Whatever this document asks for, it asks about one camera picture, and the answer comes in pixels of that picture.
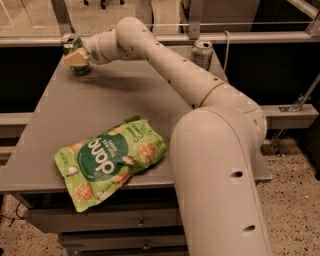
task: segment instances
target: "terrazzo floor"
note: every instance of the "terrazzo floor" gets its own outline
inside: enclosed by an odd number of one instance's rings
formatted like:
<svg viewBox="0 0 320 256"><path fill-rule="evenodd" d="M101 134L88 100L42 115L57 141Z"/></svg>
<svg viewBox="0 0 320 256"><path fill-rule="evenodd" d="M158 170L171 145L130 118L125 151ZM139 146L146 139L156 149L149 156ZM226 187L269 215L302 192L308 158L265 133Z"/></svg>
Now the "terrazzo floor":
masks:
<svg viewBox="0 0 320 256"><path fill-rule="evenodd" d="M90 1L91 9L84 9L81 1L66 2L73 10L71 19L74 25L79 26L78 31L83 34L96 33L100 32L100 29L105 29L94 22L101 18L107 22L106 14L110 13L110 10L118 10L122 14L132 11L130 0L124 7L120 7L118 1L109 1L110 8L108 9L107 6L107 10L100 10L95 0ZM155 8L156 23L173 24L177 22L177 1L159 0L154 2L154 6L158 4L158 7ZM0 19L0 36L44 35L48 31L52 35L59 35L56 25L40 26L43 22L41 15L38 15L37 19L30 19L30 14L36 13L35 7L38 6L39 0L24 0L23 3L27 6L28 12L23 9L21 1L0 0L0 14L4 13L2 6L6 6L6 15L9 14L12 21L8 27L3 25L7 24L8 19ZM46 24L54 23L48 2L42 1L41 4L47 6L48 13L45 16L49 18L46 20ZM87 20L83 19L85 12L89 17ZM94 13L99 13L99 19L93 18ZM93 27L96 28L96 31L86 30L90 19L90 22L94 23ZM172 30L168 30L168 27L167 30L162 27L158 29L159 33L162 32L162 29L168 33L176 31L174 27L171 27ZM274 255L319 256L320 201L318 198L320 181L314 177L317 167L309 158L308 153L304 151L303 146L300 145L299 137L286 138L281 141L281 157L275 155L268 141L261 150L268 169L274 177L271 182L257 185ZM6 195L1 214L18 218L16 209L18 216L21 216L26 210L12 196ZM58 244L56 234L44 234L25 220L12 222L6 218L0 219L0 247L4 250L3 256L67 255L66 250Z"/></svg>
<svg viewBox="0 0 320 256"><path fill-rule="evenodd" d="M320 181L299 138L281 141L277 156L269 141L261 151L273 180L257 185L271 246L275 256L320 255ZM5 196L1 214L17 218L26 210L12 196ZM3 256L65 256L57 234L44 234L25 220L1 219Z"/></svg>

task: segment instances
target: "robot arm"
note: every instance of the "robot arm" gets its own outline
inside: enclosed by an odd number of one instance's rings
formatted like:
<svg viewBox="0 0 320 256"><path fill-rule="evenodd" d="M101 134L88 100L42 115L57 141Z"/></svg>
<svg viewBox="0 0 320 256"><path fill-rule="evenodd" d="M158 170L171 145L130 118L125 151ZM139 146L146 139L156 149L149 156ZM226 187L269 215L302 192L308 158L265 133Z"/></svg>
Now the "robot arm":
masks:
<svg viewBox="0 0 320 256"><path fill-rule="evenodd" d="M170 160L190 255L270 256L252 166L266 135L257 103L157 41L135 18L84 44L104 64L148 61L191 106L171 137Z"/></svg>

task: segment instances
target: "table top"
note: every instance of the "table top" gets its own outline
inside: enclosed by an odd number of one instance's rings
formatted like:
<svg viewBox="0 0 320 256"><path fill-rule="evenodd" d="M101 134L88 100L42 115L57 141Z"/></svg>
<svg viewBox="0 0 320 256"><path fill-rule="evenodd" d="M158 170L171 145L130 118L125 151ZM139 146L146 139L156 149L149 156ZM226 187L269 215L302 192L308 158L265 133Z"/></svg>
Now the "table top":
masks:
<svg viewBox="0 0 320 256"><path fill-rule="evenodd" d="M149 120L168 150L159 163L133 176L123 188L173 186L170 136L189 111L187 103L146 61L91 65L91 72L82 77L73 76L61 61L0 173L0 192L65 191L54 154L135 115Z"/></svg>

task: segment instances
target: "black panel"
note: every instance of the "black panel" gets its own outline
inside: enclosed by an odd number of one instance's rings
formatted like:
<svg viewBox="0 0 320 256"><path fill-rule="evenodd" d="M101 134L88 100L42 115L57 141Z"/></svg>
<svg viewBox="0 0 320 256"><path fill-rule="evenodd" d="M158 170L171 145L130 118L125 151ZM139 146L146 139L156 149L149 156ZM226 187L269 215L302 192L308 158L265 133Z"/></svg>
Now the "black panel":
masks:
<svg viewBox="0 0 320 256"><path fill-rule="evenodd" d="M214 49L223 64L225 45ZM320 43L231 44L226 74L260 105L292 104L315 80L319 59ZM320 88L311 103L320 103Z"/></svg>
<svg viewBox="0 0 320 256"><path fill-rule="evenodd" d="M0 113L33 112L61 57L60 47L0 48Z"/></svg>

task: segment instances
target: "snack bag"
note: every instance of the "snack bag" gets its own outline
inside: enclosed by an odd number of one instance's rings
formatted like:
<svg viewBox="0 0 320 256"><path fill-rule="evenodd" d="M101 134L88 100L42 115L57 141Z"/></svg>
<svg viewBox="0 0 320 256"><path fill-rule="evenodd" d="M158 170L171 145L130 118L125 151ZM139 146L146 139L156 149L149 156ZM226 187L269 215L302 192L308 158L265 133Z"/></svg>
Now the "snack bag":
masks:
<svg viewBox="0 0 320 256"><path fill-rule="evenodd" d="M111 196L131 176L157 163L166 145L147 120L134 117L60 149L54 156L78 212Z"/></svg>

